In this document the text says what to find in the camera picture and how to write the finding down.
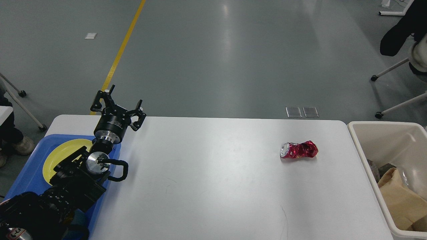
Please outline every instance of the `chair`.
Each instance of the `chair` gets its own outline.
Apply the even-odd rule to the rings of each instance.
[[[427,34],[422,38],[421,41],[419,41],[418,43],[415,43],[414,45],[412,45],[412,47],[409,49],[409,57],[406,59],[403,59],[402,61],[396,63],[395,65],[389,67],[388,69],[373,75],[371,77],[371,81],[376,81],[379,77],[381,77],[382,75],[388,73],[389,71],[405,64],[406,62],[410,62],[412,64],[412,66],[415,68],[415,70],[418,70],[420,72],[427,72]],[[417,101],[421,101],[424,98],[427,98],[427,91],[424,94],[421,94],[417,97],[414,97],[412,99],[409,99],[408,101],[405,101],[401,104],[398,104],[394,107],[391,107],[387,110],[384,111],[378,111],[375,114],[375,117],[377,119],[381,119],[385,114],[388,114],[398,108],[404,107],[408,104],[417,102]]]
[[[47,129],[46,125],[42,124],[31,112],[21,103],[21,101],[18,100],[18,98],[13,94],[13,91],[10,89],[10,87],[5,84],[5,82],[9,83],[18,93],[20,97],[25,97],[26,92],[24,90],[18,90],[17,87],[15,87],[3,74],[0,73],[0,88],[3,89],[5,92],[9,93],[9,95],[12,97],[12,99],[30,116],[30,118],[37,124],[38,129],[41,131],[45,131]]]

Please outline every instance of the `pants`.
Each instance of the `pants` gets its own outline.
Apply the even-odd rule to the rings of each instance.
[[[0,106],[12,107],[12,103],[3,95],[0,95]],[[19,143],[23,138],[22,132],[15,128],[15,115],[12,112],[0,126],[0,146],[2,140],[8,143]]]
[[[380,53],[385,56],[395,56],[412,33],[414,33],[414,40],[419,42],[427,33],[426,22],[427,0],[414,0],[406,14],[384,35]]]

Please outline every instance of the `plastic bin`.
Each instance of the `plastic bin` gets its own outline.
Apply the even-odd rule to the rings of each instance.
[[[370,159],[378,167],[387,163],[395,165],[405,173],[408,187],[427,200],[427,132],[425,129],[416,123],[351,122],[348,124],[348,130],[391,232],[398,237],[427,239],[427,221],[424,222],[424,231],[403,231],[396,227],[366,161]]]

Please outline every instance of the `white chair leg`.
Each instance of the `white chair leg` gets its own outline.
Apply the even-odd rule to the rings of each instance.
[[[15,87],[15,85],[13,85],[3,74],[0,73],[0,77],[3,78],[7,83],[9,83],[16,90],[20,97],[26,96],[26,92],[24,90],[19,90],[17,87]]]
[[[389,109],[387,109],[387,110],[384,110],[384,111],[381,111],[381,112],[377,112],[377,113],[375,114],[375,117],[376,117],[376,118],[378,118],[378,119],[380,119],[380,118],[382,118],[384,115],[386,115],[387,113],[390,113],[390,112],[392,112],[392,111],[394,111],[394,110],[396,110],[396,109],[398,109],[398,108],[404,107],[404,106],[409,105],[409,104],[411,104],[411,103],[421,101],[421,100],[423,100],[423,99],[425,99],[425,98],[427,98],[427,91],[426,91],[425,93],[423,93],[423,94],[421,94],[421,95],[417,96],[417,97],[411,98],[411,99],[409,99],[408,101],[405,101],[405,102],[403,102],[403,103],[401,103],[401,104],[398,104],[398,105],[396,105],[396,106],[394,106],[394,107],[391,107],[391,108],[389,108]]]
[[[28,114],[28,116],[31,119],[33,119],[33,121],[38,125],[38,128],[40,130],[44,131],[47,129],[46,125],[42,124],[40,121],[37,120],[37,118],[35,118],[35,116],[33,114],[31,114],[31,112],[18,100],[18,98],[15,96],[15,94],[13,94],[11,92],[11,89],[7,85],[6,85],[6,92],[8,92],[9,95],[12,97],[12,99],[22,108],[22,110],[24,110],[24,112],[26,112]]]
[[[382,71],[382,72],[380,72],[380,73],[378,73],[378,74],[376,74],[376,75],[372,75],[372,77],[371,77],[371,81],[376,81],[376,80],[377,80],[379,77],[381,77],[382,75],[384,75],[384,74],[388,73],[389,71],[391,71],[391,70],[393,70],[393,69],[395,69],[395,68],[397,68],[397,67],[399,67],[399,66],[401,66],[401,65],[403,65],[403,64],[405,64],[405,63],[407,63],[407,62],[409,62],[409,58],[405,58],[405,59],[403,59],[402,61],[400,61],[400,62],[396,63],[395,65],[393,65],[393,66],[391,66],[391,67],[389,67],[389,68],[385,69],[384,71]]]

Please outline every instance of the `shoe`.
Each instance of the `shoe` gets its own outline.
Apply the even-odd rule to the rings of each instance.
[[[4,154],[3,152],[0,152],[0,168],[2,168],[7,161],[7,155]]]
[[[12,147],[21,156],[30,155],[34,150],[34,142],[29,137],[24,137],[21,142],[13,143]]]

